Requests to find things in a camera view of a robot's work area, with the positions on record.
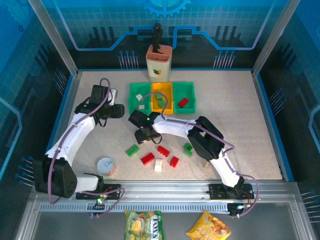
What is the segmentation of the green plastic bin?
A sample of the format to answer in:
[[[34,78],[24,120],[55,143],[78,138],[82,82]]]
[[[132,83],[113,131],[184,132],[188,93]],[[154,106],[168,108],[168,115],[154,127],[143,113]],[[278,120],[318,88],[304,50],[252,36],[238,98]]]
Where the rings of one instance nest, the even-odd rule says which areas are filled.
[[[136,98],[136,95],[141,94],[142,97],[146,96],[151,92],[151,83],[131,83],[129,88],[129,97],[128,97],[128,111],[131,114],[134,110],[137,109],[139,101]],[[139,109],[139,111],[144,114],[149,115],[151,113],[151,96],[144,98],[140,105],[144,105],[145,109]]]
[[[175,114],[194,114],[196,112],[196,94],[192,82],[173,82],[173,112]],[[179,103],[184,99],[188,102],[184,107]]]

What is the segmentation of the tin can with pull tab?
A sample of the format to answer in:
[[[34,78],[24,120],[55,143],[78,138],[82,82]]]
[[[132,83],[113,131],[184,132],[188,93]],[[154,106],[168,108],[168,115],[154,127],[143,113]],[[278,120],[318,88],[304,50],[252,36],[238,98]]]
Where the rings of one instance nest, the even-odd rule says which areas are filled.
[[[98,172],[103,176],[111,176],[116,172],[116,164],[109,157],[103,157],[96,165]]]

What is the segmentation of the yellow plastic bin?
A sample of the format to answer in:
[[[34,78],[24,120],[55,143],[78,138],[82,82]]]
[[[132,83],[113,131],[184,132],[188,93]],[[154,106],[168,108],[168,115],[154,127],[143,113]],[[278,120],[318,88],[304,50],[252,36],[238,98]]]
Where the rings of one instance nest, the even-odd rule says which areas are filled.
[[[168,104],[164,110],[165,115],[174,113],[174,98],[173,98],[173,85],[171,82],[154,82],[151,84],[151,91],[153,93],[162,93],[168,99]],[[151,111],[161,112],[163,107],[159,106],[160,100],[158,100],[157,95],[153,94],[151,99]]]

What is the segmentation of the cream knife block pink top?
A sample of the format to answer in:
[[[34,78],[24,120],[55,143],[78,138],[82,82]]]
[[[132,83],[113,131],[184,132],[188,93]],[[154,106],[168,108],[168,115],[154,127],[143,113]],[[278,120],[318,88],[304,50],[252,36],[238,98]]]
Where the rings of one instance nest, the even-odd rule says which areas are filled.
[[[172,66],[173,48],[169,45],[159,45],[158,52],[153,52],[151,44],[145,55],[149,80],[155,82],[168,82]]]

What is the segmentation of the small LED controller board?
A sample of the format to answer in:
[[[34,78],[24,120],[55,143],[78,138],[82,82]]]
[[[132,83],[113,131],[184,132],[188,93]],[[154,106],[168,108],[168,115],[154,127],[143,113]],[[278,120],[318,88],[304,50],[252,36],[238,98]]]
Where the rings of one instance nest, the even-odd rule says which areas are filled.
[[[110,197],[112,196],[111,193],[104,193],[104,194],[100,194],[97,196],[97,199],[96,199],[96,203],[98,205],[101,205],[102,203],[104,203],[105,201],[107,201]]]
[[[246,209],[250,208],[250,203],[228,203],[227,211],[229,216],[239,218]]]

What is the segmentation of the green candy bag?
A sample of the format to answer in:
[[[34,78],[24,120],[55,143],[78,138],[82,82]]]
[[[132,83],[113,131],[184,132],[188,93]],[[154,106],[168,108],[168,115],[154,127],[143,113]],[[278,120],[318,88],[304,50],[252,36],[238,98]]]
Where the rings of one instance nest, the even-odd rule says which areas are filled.
[[[125,212],[124,240],[165,240],[161,211]]]

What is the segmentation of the yellow snack bag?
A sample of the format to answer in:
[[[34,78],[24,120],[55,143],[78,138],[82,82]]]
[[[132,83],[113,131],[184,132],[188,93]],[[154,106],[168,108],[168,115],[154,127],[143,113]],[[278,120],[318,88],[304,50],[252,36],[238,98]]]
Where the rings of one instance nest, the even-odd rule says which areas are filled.
[[[221,220],[205,210],[193,227],[186,232],[191,240],[226,240],[232,231]]]

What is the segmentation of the aluminium frame rail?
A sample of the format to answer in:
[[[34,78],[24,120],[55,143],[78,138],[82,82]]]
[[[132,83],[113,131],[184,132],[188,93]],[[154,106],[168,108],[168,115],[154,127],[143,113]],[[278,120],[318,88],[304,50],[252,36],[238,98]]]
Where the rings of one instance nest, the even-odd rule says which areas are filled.
[[[124,202],[209,202],[209,184],[219,180],[109,180],[106,184],[120,184],[125,189]],[[283,201],[300,197],[297,183],[281,180],[259,180],[252,185],[258,202]]]

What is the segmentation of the aluminium frame post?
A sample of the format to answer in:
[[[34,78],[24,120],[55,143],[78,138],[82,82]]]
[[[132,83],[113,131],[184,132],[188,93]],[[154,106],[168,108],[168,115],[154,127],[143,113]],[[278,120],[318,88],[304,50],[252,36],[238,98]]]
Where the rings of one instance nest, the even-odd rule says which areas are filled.
[[[279,38],[283,34],[288,22],[293,16],[301,0],[287,0],[277,22],[275,23],[265,45],[263,46],[253,68],[252,77],[256,78],[269,58]]]
[[[32,7],[34,13],[36,14],[38,20],[42,24],[44,30],[49,36],[51,42],[59,53],[61,59],[69,70],[70,74],[76,78],[78,77],[79,69],[76,66],[59,30],[57,29],[56,24],[52,20],[47,8],[43,4],[42,0],[28,0],[30,6]]]

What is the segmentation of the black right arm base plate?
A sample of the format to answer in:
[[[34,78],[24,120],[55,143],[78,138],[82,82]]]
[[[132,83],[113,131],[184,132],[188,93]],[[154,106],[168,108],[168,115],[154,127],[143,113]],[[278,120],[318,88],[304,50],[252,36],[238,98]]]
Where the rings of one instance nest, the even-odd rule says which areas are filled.
[[[251,184],[245,183],[239,192],[234,192],[231,187],[223,184],[209,184],[208,191],[210,200],[253,200],[255,198]]]

